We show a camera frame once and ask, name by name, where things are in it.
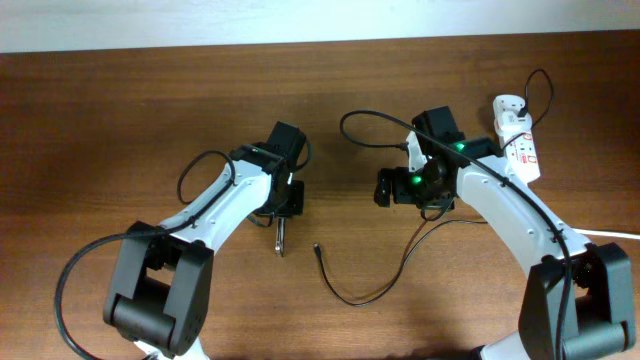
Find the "black Galaxy flip phone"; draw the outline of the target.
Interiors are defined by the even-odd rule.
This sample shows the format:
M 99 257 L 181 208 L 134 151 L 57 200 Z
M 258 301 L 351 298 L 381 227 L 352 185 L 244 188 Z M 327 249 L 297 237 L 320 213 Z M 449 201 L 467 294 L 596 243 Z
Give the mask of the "black Galaxy flip phone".
M 284 243 L 285 243 L 285 232 L 286 232 L 286 219 L 283 217 L 277 218 L 277 228 L 276 228 L 276 241 L 275 241 L 275 253 L 279 257 L 284 256 Z

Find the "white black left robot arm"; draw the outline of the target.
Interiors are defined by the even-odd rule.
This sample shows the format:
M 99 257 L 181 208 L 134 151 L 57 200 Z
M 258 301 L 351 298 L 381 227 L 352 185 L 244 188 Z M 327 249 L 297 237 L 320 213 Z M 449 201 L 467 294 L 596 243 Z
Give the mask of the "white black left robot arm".
M 203 359 L 199 340 L 214 256 L 250 215 L 299 214 L 295 158 L 231 156 L 220 176 L 181 212 L 125 233 L 103 320 L 148 359 Z

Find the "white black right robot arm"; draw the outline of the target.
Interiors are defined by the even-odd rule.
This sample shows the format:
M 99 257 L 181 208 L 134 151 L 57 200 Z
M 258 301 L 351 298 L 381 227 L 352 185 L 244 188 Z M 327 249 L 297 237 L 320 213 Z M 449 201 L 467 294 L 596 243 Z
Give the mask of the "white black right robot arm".
M 599 359 L 636 343 L 631 262 L 615 243 L 593 244 L 556 216 L 487 138 L 430 145 L 410 135 L 406 167 L 378 173 L 381 207 L 449 211 L 460 199 L 506 244 L 527 284 L 517 330 L 473 359 Z

